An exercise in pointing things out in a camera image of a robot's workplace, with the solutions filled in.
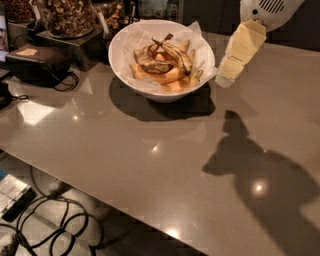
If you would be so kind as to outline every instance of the food in bowl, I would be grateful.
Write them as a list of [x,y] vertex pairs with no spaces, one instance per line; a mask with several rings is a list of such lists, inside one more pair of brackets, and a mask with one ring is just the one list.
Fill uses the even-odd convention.
[[[157,60],[168,60],[170,57],[169,61],[173,63],[172,69],[163,74],[152,74],[137,65],[134,52],[155,43],[152,38],[160,41],[169,33],[174,36],[166,42],[184,49],[191,58],[192,72],[190,75],[181,74],[177,68],[176,60],[161,47],[158,47],[156,55],[153,57]],[[122,29],[112,39],[109,47],[109,61],[112,70],[123,83],[138,94],[161,103],[173,102],[192,93],[216,74],[213,51],[202,37],[197,22],[188,27],[166,20],[142,20],[133,23]],[[136,68],[138,71],[137,78],[134,77],[132,68]],[[157,77],[160,83],[155,82],[151,77]]]
[[166,91],[179,91],[195,86],[203,74],[193,70],[195,49],[189,53],[190,40],[181,45],[168,43],[173,35],[162,41],[152,38],[153,43],[134,51],[135,63],[130,68],[135,79],[151,78],[161,84]]

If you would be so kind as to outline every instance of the napkin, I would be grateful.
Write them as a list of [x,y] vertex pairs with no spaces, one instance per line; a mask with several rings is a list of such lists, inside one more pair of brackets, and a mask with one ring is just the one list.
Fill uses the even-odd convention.
[[188,52],[191,49],[196,50],[196,55],[193,61],[194,71],[199,69],[203,70],[203,75],[200,78],[201,84],[204,84],[216,75],[217,68],[215,67],[214,54],[208,43],[202,37],[201,28],[197,21],[192,23],[188,27],[182,27],[182,29],[176,30],[176,26],[170,26],[170,23],[163,23],[163,21],[159,20],[158,24],[149,25],[154,26],[154,31],[156,31],[154,32],[155,34],[151,32],[153,31],[152,29],[145,29],[147,21],[145,22],[146,23],[144,23],[144,21],[140,21],[130,29],[128,27],[128,35],[124,41],[123,51],[126,61],[123,65],[122,70],[120,71],[120,74],[125,80],[127,80],[130,85],[137,88],[138,90],[142,90],[148,93],[170,93],[164,91],[163,87],[159,83],[152,81],[150,78],[141,80],[134,79],[132,71],[130,69],[130,64],[135,63],[133,56],[133,51],[135,49],[143,48],[146,45],[152,44],[152,37],[161,41],[169,33],[173,34],[173,38],[169,41],[171,44],[180,45],[185,40],[190,40],[190,47]]

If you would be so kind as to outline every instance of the bowl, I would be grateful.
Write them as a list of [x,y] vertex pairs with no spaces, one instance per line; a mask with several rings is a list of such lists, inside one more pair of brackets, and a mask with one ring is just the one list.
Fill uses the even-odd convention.
[[[196,69],[203,70],[203,75],[199,83],[190,88],[168,91],[160,84],[150,80],[133,78],[130,69],[130,64],[135,62],[133,50],[150,44],[152,42],[150,41],[151,37],[162,39],[168,33],[174,35],[170,43],[181,44],[184,40],[190,39],[189,49],[196,50],[193,64]],[[192,93],[216,74],[213,51],[202,37],[198,23],[193,23],[189,27],[167,20],[142,20],[130,24],[113,37],[109,46],[108,57],[112,70],[123,83],[145,98],[160,103],[173,102]]]

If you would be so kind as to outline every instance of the cable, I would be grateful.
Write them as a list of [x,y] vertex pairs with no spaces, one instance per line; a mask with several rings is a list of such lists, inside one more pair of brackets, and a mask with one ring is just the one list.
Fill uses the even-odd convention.
[[[17,223],[16,226],[12,226],[9,224],[2,224],[0,223],[0,226],[12,229],[16,236],[17,236],[17,240],[19,245],[21,245],[22,247],[24,247],[32,256],[38,256],[36,254],[36,252],[34,251],[36,248],[42,246],[43,244],[50,242],[49,245],[49,255],[53,256],[53,249],[55,246],[56,241],[59,239],[60,236],[62,236],[65,233],[68,233],[70,235],[70,242],[69,245],[67,246],[65,252],[63,252],[61,255],[62,256],[67,256],[69,255],[69,253],[72,251],[76,239],[78,237],[80,237],[85,230],[87,229],[88,225],[89,225],[89,218],[93,219],[94,221],[96,221],[99,224],[99,221],[91,214],[89,214],[86,209],[83,207],[82,204],[80,204],[79,202],[69,199],[69,198],[65,198],[63,196],[58,196],[58,197],[53,197],[51,195],[46,195],[37,185],[37,183],[35,182],[35,178],[33,175],[33,168],[31,165],[29,165],[29,170],[30,170],[30,175],[31,175],[31,180],[32,183],[35,187],[35,189],[41,194],[40,197],[34,199],[32,202],[30,202],[28,204],[28,206],[20,213],[20,215],[18,216],[17,219]],[[65,208],[65,212],[63,214],[63,217],[61,219],[61,222],[59,224],[59,227],[53,231],[51,234],[49,234],[48,236],[46,236],[42,241],[36,243],[36,244],[30,244],[28,239],[25,237],[25,235],[23,234],[23,229],[28,221],[28,219],[33,216],[33,214],[36,213],[37,209],[43,205],[44,203],[48,202],[49,200],[54,200],[57,202],[61,202],[61,203],[65,203],[66,204],[66,208]],[[82,212],[74,214],[70,217],[67,218],[67,215],[69,213],[69,208],[70,208],[70,204],[74,204],[76,206],[78,206]],[[75,234],[71,234],[69,232],[67,232],[67,227],[68,225],[71,225],[71,222],[75,219],[75,218],[79,218],[79,217],[84,217],[85,221],[82,224],[81,228],[75,233]],[[118,242],[119,240],[123,239],[124,237],[126,237],[130,232],[132,232],[132,230],[136,227],[133,226],[132,228],[130,228],[128,231],[126,231],[124,234],[120,235],[119,237],[116,237],[114,239],[111,239],[109,241],[103,242],[104,241],[104,229],[101,225],[97,225],[99,227],[99,232],[100,232],[100,239],[98,241],[98,243],[96,245],[88,245],[89,251],[91,253],[92,256],[96,255],[96,251],[97,250],[101,250],[101,249],[105,249],[108,246],[111,246],[113,244],[115,244],[116,242]]]

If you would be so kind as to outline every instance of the french fry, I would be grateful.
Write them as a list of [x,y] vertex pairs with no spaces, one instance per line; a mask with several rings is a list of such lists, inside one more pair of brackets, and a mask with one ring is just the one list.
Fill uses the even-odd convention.
[[[185,40],[183,44],[179,45],[179,48],[185,52],[189,50],[189,47],[190,40]],[[191,61],[194,60],[195,54],[195,49],[190,50],[190,52],[188,53],[188,56],[191,59]],[[173,60],[173,58],[164,51],[157,52],[154,55],[154,58],[157,60],[171,61],[174,67],[169,72],[164,74],[151,74],[145,72],[139,64],[133,63],[130,65],[133,77],[137,80],[150,77],[153,81],[158,82],[161,85],[165,85],[164,88],[168,89],[169,91],[180,90],[183,87],[187,87],[188,84],[195,84],[195,81],[197,80],[197,75],[199,75],[198,72],[196,72],[195,75],[189,75],[186,77],[184,72],[178,68],[177,62]]]
[[145,72],[140,65],[138,64],[131,64],[130,68],[133,73],[133,77],[135,79],[144,79],[147,77],[150,77],[153,81],[158,82],[159,84],[168,84],[174,81],[177,81],[183,77],[185,77],[185,74],[183,71],[181,71],[178,67],[174,67],[169,72],[165,74],[150,74]]
[[200,81],[201,76],[203,75],[203,70],[198,70],[192,75],[186,76],[180,80],[165,84],[164,86],[167,87],[166,89],[169,89],[171,92],[175,91],[182,91],[185,89],[189,89]]
[[[178,46],[178,48],[180,48],[182,51],[184,52],[188,52],[189,50],[189,46],[190,46],[190,40],[185,40],[181,45]],[[155,55],[154,55],[154,58],[156,60],[162,60],[162,61],[170,61],[170,60],[173,60],[172,57],[166,53],[166,52],[157,52]]]

